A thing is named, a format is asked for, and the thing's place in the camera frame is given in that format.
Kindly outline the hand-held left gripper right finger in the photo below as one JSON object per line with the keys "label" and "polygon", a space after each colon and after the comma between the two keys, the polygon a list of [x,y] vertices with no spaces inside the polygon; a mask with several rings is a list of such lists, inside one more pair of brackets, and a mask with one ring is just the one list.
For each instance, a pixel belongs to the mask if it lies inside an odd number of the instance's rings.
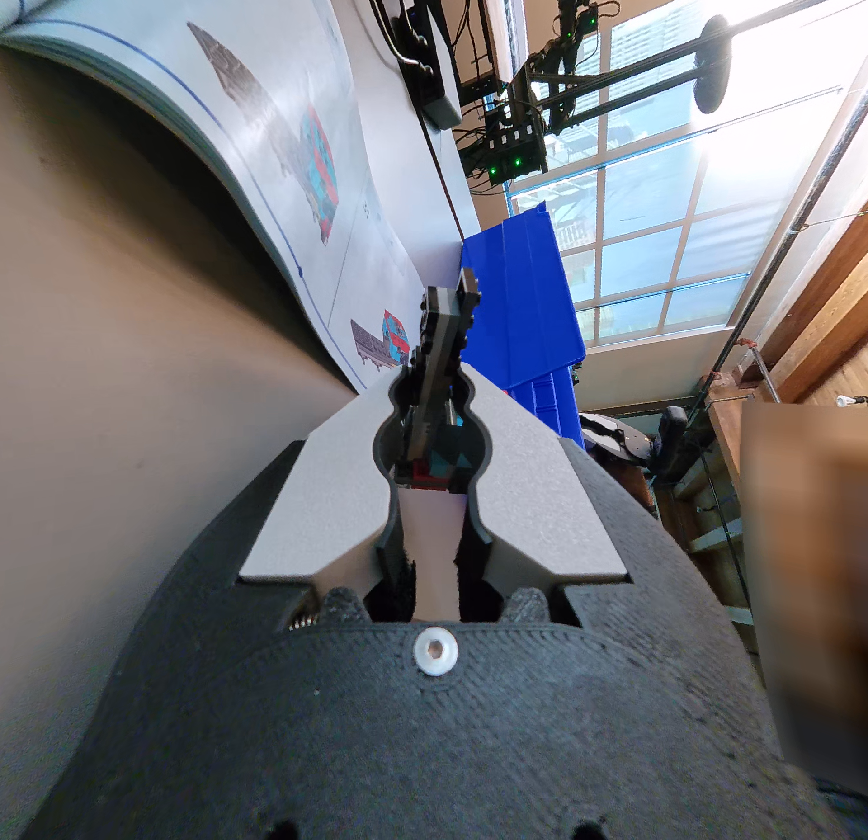
{"label": "hand-held left gripper right finger", "polygon": [[458,547],[459,613],[498,618],[521,587],[628,583],[628,571],[576,471],[583,451],[471,367],[462,416],[481,433]]}

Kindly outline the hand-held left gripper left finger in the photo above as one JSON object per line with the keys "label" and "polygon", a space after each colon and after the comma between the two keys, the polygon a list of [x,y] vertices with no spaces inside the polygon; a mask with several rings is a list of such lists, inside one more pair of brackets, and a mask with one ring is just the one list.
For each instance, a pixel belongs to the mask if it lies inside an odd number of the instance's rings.
{"label": "hand-held left gripper left finger", "polygon": [[397,417],[390,393],[407,368],[393,368],[305,440],[239,576],[334,587],[383,608],[377,618],[411,618],[415,567],[404,550],[396,487],[383,464],[381,430]]}

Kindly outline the toy brick truck model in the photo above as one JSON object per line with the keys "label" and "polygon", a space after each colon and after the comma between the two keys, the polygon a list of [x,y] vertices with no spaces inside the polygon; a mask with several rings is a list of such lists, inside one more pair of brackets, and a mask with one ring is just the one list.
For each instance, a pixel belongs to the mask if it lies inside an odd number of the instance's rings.
{"label": "toy brick truck model", "polygon": [[427,288],[419,345],[396,388],[403,436],[395,476],[402,487],[464,495],[482,464],[483,433],[469,416],[474,392],[461,367],[479,302],[469,267],[462,268],[456,289]]}

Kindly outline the blue plastic bin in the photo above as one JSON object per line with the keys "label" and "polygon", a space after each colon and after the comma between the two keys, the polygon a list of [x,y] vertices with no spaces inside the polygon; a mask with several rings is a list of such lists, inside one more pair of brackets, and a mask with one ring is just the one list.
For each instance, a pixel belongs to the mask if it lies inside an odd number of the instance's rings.
{"label": "blue plastic bin", "polygon": [[481,292],[462,359],[584,448],[571,368],[586,350],[544,203],[467,238]]}

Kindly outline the grey desk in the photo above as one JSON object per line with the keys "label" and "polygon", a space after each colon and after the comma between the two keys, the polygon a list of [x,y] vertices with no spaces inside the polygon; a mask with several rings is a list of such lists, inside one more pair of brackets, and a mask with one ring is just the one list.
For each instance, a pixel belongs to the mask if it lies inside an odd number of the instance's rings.
{"label": "grey desk", "polygon": [[352,396],[184,144],[2,50],[2,838],[180,553]]}

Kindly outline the black office chair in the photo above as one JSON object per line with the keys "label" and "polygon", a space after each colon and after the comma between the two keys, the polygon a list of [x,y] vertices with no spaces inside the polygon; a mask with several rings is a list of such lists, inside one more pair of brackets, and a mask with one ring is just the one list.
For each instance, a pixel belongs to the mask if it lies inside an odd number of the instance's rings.
{"label": "black office chair", "polygon": [[653,514],[655,507],[643,471],[656,477],[670,470],[688,426],[685,410],[667,406],[654,440],[609,416],[580,412],[579,419],[582,440],[592,459]]}

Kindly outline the thin metal rod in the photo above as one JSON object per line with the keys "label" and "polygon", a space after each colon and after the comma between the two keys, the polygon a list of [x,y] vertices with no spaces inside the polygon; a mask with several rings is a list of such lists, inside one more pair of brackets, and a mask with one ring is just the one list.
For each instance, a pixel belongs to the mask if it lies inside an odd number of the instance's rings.
{"label": "thin metal rod", "polygon": [[773,402],[780,404],[781,403],[780,397],[779,397],[778,392],[774,386],[774,383],[773,383],[773,381],[769,375],[769,371],[765,365],[765,361],[764,361],[764,359],[760,353],[758,345],[756,343],[751,343],[748,346],[748,348],[754,357],[754,363],[759,368],[759,371],[760,371],[762,378],[765,382],[765,387],[768,389],[768,392],[769,392],[770,396],[772,397]]}

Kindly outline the large grid window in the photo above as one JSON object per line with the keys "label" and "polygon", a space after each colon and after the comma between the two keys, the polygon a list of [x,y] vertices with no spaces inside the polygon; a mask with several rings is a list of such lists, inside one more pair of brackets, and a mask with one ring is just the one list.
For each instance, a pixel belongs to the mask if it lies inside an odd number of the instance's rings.
{"label": "large grid window", "polygon": [[720,327],[859,99],[866,0],[739,33],[722,104],[693,81],[548,137],[548,173],[506,188],[545,203],[589,347]]}

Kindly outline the black equipment box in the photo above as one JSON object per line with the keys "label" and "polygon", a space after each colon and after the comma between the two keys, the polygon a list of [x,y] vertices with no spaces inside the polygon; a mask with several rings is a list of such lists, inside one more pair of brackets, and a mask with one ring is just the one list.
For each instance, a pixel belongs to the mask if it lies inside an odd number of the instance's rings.
{"label": "black equipment box", "polygon": [[470,106],[502,92],[506,93],[505,100],[496,100],[490,108],[479,111],[477,124],[459,135],[464,176],[485,175],[492,186],[548,170],[544,123],[526,67],[507,85],[493,72],[463,83],[459,101]]}

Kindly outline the computer monitor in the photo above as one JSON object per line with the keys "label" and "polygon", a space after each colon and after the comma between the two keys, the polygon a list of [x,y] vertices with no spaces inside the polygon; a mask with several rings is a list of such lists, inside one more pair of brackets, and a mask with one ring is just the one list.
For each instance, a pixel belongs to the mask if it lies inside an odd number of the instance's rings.
{"label": "computer monitor", "polygon": [[483,0],[495,76],[509,84],[528,58],[524,0]]}

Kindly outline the open instruction booklet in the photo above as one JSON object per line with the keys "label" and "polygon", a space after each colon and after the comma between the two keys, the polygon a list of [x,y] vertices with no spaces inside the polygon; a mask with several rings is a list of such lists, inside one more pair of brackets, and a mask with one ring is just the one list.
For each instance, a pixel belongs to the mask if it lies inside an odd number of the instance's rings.
{"label": "open instruction booklet", "polygon": [[356,390],[408,364],[424,287],[377,196],[330,0],[2,0],[2,30],[200,156]]}

